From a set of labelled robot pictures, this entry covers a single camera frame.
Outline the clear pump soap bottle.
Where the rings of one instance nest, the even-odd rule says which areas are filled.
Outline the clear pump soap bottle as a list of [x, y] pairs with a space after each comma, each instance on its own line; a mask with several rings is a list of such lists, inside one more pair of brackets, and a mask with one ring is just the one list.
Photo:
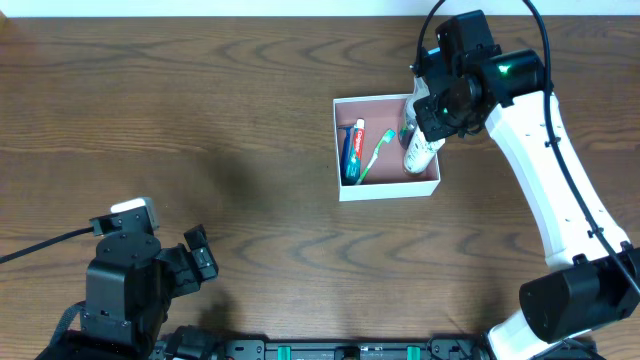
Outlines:
[[398, 128], [398, 141], [404, 150], [408, 149], [411, 139], [418, 128], [414, 104], [416, 101], [429, 95], [429, 88], [424, 79], [422, 77], [416, 77], [414, 79], [413, 93], [405, 101], [403, 117]]

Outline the white botanical lotion tube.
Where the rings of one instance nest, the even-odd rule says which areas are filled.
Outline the white botanical lotion tube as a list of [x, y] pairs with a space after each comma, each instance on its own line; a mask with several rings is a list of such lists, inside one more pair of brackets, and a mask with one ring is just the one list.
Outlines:
[[404, 170], [410, 175], [419, 175], [426, 170], [445, 139], [428, 141], [420, 129], [416, 129], [404, 156]]

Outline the green white toothbrush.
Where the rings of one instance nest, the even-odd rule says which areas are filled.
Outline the green white toothbrush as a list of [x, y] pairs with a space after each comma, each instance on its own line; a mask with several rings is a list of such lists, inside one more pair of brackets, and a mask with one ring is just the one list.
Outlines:
[[392, 129], [387, 129], [386, 130], [386, 132], [383, 134], [383, 136], [380, 138], [380, 140], [376, 144], [369, 162], [367, 163], [365, 169], [362, 171], [360, 177], [356, 181], [356, 185], [360, 185], [360, 184], [363, 183], [363, 181], [366, 179], [369, 171], [371, 170], [371, 168], [373, 167], [373, 165], [377, 161], [377, 159], [379, 157], [379, 152], [380, 152], [381, 147], [384, 144], [389, 144], [393, 140], [395, 135], [396, 135], [396, 132], [394, 130], [392, 130]]

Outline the blue disposable razor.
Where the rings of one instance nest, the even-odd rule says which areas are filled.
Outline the blue disposable razor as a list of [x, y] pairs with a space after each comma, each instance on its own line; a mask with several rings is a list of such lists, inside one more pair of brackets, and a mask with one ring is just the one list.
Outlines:
[[352, 135], [353, 129], [354, 129], [353, 125], [339, 127], [339, 130], [343, 130], [345, 132], [345, 137], [342, 142], [342, 153], [340, 155], [340, 176], [342, 181], [346, 179], [346, 168], [347, 168], [347, 162], [348, 162], [348, 157], [350, 153], [351, 135]]

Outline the red green toothpaste tube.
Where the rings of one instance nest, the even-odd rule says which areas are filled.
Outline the red green toothpaste tube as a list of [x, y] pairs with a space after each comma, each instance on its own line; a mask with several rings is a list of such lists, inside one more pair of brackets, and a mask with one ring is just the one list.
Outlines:
[[344, 162], [344, 178], [347, 185], [354, 185], [360, 177], [365, 120], [359, 118], [353, 126], [350, 137], [349, 152]]

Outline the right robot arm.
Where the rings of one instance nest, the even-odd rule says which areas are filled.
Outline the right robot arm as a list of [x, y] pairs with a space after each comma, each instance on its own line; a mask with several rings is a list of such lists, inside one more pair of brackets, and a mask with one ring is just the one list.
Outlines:
[[421, 50], [413, 65], [417, 133], [429, 143], [486, 130], [540, 231], [549, 273], [523, 284], [519, 309], [486, 335], [494, 359], [533, 359], [628, 318], [639, 251], [596, 194], [532, 50]]

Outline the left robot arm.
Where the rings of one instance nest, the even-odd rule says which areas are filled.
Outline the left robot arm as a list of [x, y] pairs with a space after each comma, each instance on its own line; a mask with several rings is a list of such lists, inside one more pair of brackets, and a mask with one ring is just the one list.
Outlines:
[[146, 359], [174, 298], [200, 290], [219, 268], [206, 231], [164, 248], [151, 230], [113, 232], [86, 272], [86, 299], [61, 317], [40, 359]]

